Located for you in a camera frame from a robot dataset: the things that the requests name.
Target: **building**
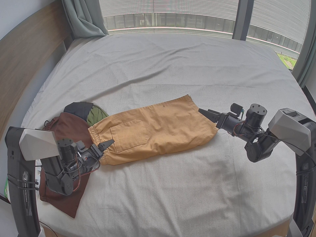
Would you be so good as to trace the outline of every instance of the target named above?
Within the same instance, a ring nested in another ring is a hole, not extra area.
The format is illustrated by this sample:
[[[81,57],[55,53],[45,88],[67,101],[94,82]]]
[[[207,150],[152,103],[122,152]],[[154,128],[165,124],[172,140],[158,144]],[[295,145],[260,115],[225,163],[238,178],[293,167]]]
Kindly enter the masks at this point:
[[[113,33],[177,32],[231,38],[239,0],[100,0]],[[310,0],[254,0],[247,41],[297,58]]]

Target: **pocket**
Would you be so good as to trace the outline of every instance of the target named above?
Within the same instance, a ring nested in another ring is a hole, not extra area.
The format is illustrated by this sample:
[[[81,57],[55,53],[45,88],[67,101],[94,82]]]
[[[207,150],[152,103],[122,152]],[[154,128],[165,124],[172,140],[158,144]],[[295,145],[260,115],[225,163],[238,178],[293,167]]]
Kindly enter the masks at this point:
[[[145,122],[139,119],[110,127],[116,152],[146,144],[149,140]]]

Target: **mattress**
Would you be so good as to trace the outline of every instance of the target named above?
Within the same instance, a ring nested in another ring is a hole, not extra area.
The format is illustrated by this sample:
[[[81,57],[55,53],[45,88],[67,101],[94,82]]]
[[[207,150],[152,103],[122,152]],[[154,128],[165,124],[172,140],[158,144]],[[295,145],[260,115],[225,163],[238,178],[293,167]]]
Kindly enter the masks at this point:
[[[203,109],[263,105],[316,120],[289,70],[267,46],[190,34],[79,39],[56,65],[22,126],[41,128],[74,101],[109,115],[189,94]],[[39,219],[65,236],[253,236],[294,210],[295,156],[279,143],[252,163],[224,130],[191,150],[92,173],[75,219],[37,199]]]

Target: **green-gray curtain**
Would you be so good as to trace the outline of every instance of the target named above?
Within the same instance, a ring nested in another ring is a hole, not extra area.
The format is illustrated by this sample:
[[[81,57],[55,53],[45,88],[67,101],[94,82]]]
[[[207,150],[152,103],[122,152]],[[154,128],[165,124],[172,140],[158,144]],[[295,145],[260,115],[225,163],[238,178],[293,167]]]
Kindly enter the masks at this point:
[[[305,83],[316,65],[316,0],[311,0],[311,10],[309,23],[306,32],[306,37],[302,46],[302,50],[292,75],[298,82],[301,88],[304,88]]]
[[[74,37],[105,36],[99,0],[61,0]]]

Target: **tan shorts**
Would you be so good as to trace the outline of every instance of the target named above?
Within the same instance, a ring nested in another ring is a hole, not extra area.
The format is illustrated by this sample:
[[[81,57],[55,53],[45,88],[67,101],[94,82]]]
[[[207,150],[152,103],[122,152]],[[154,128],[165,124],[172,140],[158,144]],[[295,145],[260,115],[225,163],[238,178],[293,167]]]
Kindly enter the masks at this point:
[[[104,151],[102,165],[194,148],[207,143],[217,131],[216,124],[198,112],[189,95],[114,114],[89,128],[94,144],[115,141]]]

